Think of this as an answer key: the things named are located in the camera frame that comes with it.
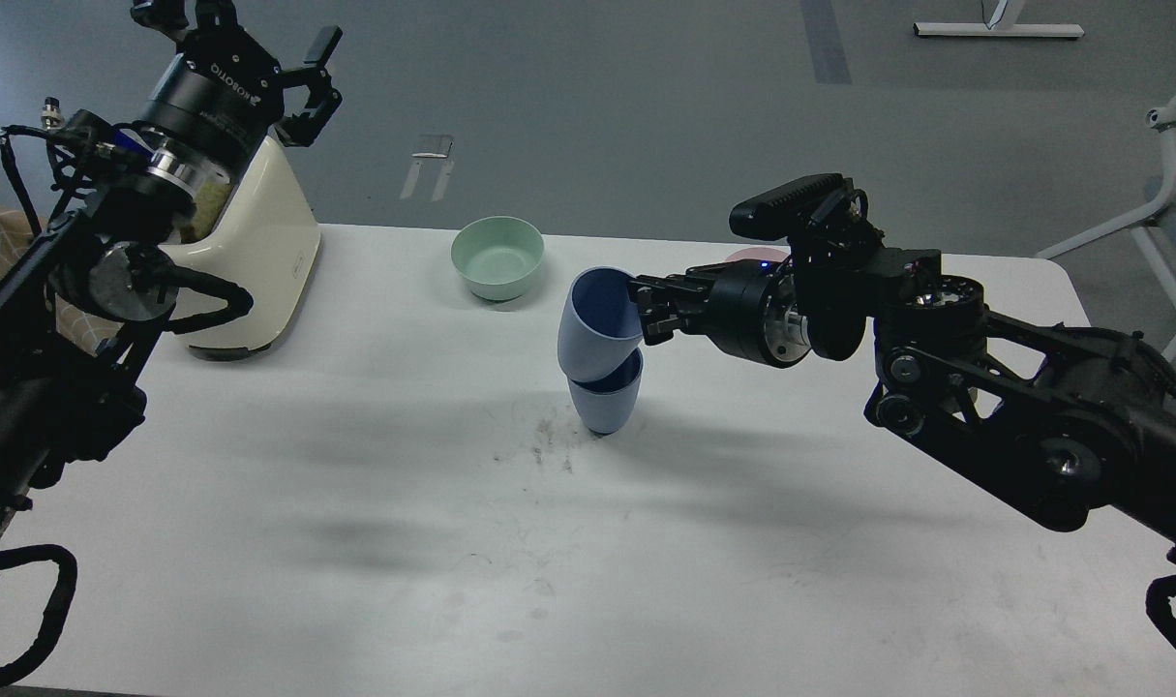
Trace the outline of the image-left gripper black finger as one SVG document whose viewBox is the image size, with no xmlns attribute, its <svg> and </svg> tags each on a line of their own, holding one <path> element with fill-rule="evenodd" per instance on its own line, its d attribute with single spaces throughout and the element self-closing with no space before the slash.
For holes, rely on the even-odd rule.
<svg viewBox="0 0 1176 697">
<path fill-rule="evenodd" d="M 332 115 L 343 102 L 343 96 L 332 83 L 327 63 L 345 31 L 340 26 L 323 26 L 318 31 L 309 49 L 306 51 L 303 66 L 280 71 L 275 75 L 278 87 L 286 91 L 303 87 L 308 91 L 303 110 L 283 116 L 275 123 L 278 141 L 286 147 L 308 147 L 314 145 L 320 133 L 330 122 Z"/>
<path fill-rule="evenodd" d="M 194 1 L 193 11 L 195 22 L 186 14 L 186 1 L 132 1 L 129 16 L 136 25 L 158 31 L 173 43 L 182 43 L 195 32 L 239 26 L 233 1 Z"/>
</svg>

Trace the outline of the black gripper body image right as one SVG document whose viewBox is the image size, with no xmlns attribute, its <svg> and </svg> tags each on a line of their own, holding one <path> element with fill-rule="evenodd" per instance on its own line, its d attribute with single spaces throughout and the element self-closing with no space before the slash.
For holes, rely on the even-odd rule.
<svg viewBox="0 0 1176 697">
<path fill-rule="evenodd" d="M 691 266 L 684 282 L 695 289 L 679 303 L 686 335 L 706 336 L 720 351 L 776 369 L 796 366 L 810 353 L 807 319 L 786 263 L 740 259 Z"/>
</svg>

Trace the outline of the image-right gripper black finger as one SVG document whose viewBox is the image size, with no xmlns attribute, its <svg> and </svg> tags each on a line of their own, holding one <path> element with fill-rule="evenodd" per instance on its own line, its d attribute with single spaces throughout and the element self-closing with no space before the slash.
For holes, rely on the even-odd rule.
<svg viewBox="0 0 1176 697">
<path fill-rule="evenodd" d="M 644 346 L 661 346 L 683 331 L 684 321 L 676 308 L 644 308 L 639 313 Z"/>
<path fill-rule="evenodd" d="M 648 297 L 649 303 L 671 303 L 676 297 L 689 296 L 690 284 L 686 282 L 684 275 L 636 275 L 630 281 L 632 303 L 644 303 L 642 297 Z"/>
</svg>

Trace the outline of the black Robotiq gripper body image left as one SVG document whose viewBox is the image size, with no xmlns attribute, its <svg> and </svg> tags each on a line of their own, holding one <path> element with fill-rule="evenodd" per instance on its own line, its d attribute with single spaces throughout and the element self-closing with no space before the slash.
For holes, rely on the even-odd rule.
<svg viewBox="0 0 1176 697">
<path fill-rule="evenodd" d="M 142 125 L 212 162 L 248 162 L 283 113 L 278 59 L 242 27 L 191 31 L 142 110 Z"/>
</svg>

